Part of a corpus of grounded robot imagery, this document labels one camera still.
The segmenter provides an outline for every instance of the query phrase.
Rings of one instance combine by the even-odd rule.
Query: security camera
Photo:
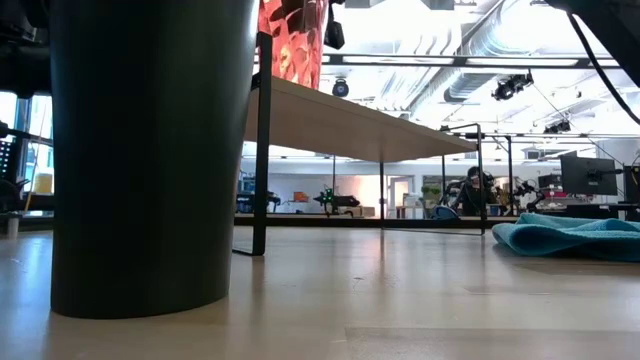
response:
[[[347,85],[347,80],[336,80],[336,83],[333,84],[333,96],[346,97],[347,95],[349,95],[349,85]]]

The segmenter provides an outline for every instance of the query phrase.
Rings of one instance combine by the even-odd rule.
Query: black cylindrical object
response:
[[[254,0],[53,0],[51,305],[171,313],[228,292]]]

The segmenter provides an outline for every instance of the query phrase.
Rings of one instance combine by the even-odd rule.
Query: computer monitor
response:
[[[613,160],[561,156],[560,164],[565,193],[618,195],[616,164]]]

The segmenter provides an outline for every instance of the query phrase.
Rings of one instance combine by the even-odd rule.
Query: wooden floor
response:
[[[246,246],[249,229],[236,229]],[[640,266],[490,235],[276,228],[227,299],[122,321],[49,312],[51,234],[0,241],[0,359],[637,359]]]

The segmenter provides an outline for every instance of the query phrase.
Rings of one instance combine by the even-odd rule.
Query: teal towel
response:
[[[516,224],[493,227],[502,245],[524,256],[563,250],[613,261],[640,262],[640,223],[522,214]]]

